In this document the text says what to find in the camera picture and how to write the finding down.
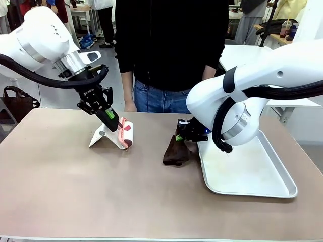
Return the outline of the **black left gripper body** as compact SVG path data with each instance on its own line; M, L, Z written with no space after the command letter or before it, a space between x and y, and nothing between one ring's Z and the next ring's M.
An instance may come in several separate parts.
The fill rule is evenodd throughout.
M85 86L77 89L80 99L88 104L91 108L100 108L104 106L105 98L103 89L100 85Z

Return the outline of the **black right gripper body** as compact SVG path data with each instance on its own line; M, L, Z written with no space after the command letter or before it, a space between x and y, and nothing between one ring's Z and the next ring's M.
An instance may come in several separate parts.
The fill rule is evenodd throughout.
M202 142L208 140L210 134L209 128L203 125L195 117L187 121L186 124L186 140L192 142Z

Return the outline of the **person's right hand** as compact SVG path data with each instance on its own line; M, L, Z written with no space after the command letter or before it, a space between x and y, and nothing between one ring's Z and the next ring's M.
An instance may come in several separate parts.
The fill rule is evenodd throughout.
M124 102L125 102L125 107L124 107L125 112L136 112L137 111L133 97L126 97L124 99Z

